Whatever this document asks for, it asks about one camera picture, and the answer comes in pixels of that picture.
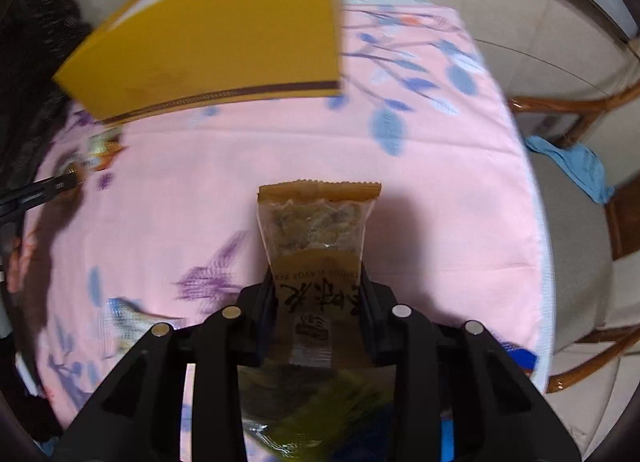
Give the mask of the person's left hand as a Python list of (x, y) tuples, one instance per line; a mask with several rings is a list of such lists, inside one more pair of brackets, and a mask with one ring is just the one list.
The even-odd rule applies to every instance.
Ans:
[(13, 239), (10, 247), (9, 258), (6, 261), (6, 287), (10, 294), (21, 292), (21, 261), (22, 261), (22, 240), (18, 237)]

